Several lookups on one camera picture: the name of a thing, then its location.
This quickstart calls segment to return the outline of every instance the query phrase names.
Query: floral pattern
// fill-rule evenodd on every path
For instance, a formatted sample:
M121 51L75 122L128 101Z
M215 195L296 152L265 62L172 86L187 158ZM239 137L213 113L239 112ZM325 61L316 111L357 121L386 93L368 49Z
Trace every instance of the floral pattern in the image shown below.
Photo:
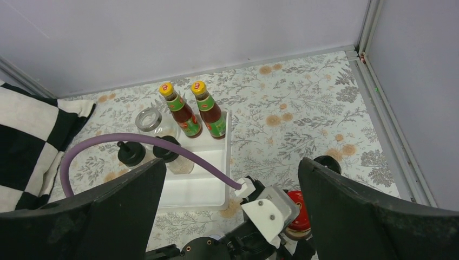
M398 197L344 52L174 80L177 91L195 111L189 85L197 80L206 83L222 108L232 111L231 178L250 175L265 185L299 190L301 158L327 154L340 162L344 176ZM162 83L72 98L97 100L98 105L71 146L100 134L137 133L135 117L146 107L168 114L158 93ZM115 143L108 143L79 154L70 169L75 193L126 173L116 152ZM225 211L158 214L147 249L170 243L183 246L212 230L232 230L242 222L242 214L239 201L231 197ZM57 176L50 201L62 198Z

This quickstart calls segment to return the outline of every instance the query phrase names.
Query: glass jar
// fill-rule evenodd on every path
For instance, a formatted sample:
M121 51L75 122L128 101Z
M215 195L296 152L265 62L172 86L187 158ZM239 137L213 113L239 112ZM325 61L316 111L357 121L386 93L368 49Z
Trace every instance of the glass jar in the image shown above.
M118 160L131 170L155 159L153 153L138 142L120 141L116 145L120 148Z
M170 135L176 139L180 135L180 127L168 116L163 116L156 108L150 107L142 110L135 118L135 125L139 133L152 137Z
M160 138L180 145L173 136L167 135ZM166 163L166 167L174 174L189 174L193 170L194 162L165 148L153 146L153 154L157 158L162 158Z

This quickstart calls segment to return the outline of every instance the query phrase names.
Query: checkered towel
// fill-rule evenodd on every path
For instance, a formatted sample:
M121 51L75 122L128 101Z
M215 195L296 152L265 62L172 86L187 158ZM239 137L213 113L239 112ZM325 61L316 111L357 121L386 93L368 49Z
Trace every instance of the checkered towel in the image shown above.
M95 104L0 86L0 212L37 209L48 202L63 152Z

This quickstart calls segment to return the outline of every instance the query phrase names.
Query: purple tube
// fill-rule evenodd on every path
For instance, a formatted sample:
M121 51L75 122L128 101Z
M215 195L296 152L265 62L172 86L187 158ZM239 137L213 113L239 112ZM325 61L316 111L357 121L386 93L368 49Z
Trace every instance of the purple tube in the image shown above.
M77 154L81 153L86 148L90 148L91 146L94 146L94 145L102 144L104 142L118 142L118 141L142 142L144 144L155 145L155 146L159 146L164 149L168 149L174 153L184 156L190 159L191 161L197 163L199 166L206 169L208 172L213 174L215 177L219 178L221 181L226 183L228 186L236 190L240 190L242 187L241 184L235 182L234 180L226 176L220 170L215 168L212 164L208 163L206 160L197 156L196 154L186 150L185 148L182 148L181 146L178 146L166 140L158 139L152 136L146 136L142 134L119 133L119 134L104 134L104 135L99 135L93 138L89 138L75 145L72 149L68 150L65 153L64 158L62 158L62 161L61 161L60 177L61 177L62 190L64 191L64 194L66 197L71 197L74 195L73 190L71 188L71 184L70 184L69 169L70 169L70 163L77 156Z

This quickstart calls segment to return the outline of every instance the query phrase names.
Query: black cap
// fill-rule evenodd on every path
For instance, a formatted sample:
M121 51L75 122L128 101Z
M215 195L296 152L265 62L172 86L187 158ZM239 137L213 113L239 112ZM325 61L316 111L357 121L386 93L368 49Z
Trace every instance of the black cap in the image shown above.
M145 158L145 147L138 142L118 142L118 160L126 166L134 167Z
M322 156L316 157L314 161L322 164L323 166L341 175L341 166L339 165L338 161L335 160L333 157L329 155L322 155Z
M157 136L156 138L159 138L159 139L162 139L162 140L166 140L166 141L169 141L169 142L171 142L173 144L176 144L176 145L180 146L180 143L173 136L165 135L163 137L158 137ZM162 158L165 163L170 163L171 161L173 161L173 160L177 159L177 157L179 157L178 154L176 154L174 152L171 152L168 149L161 148L159 146L153 146L153 154L157 158Z

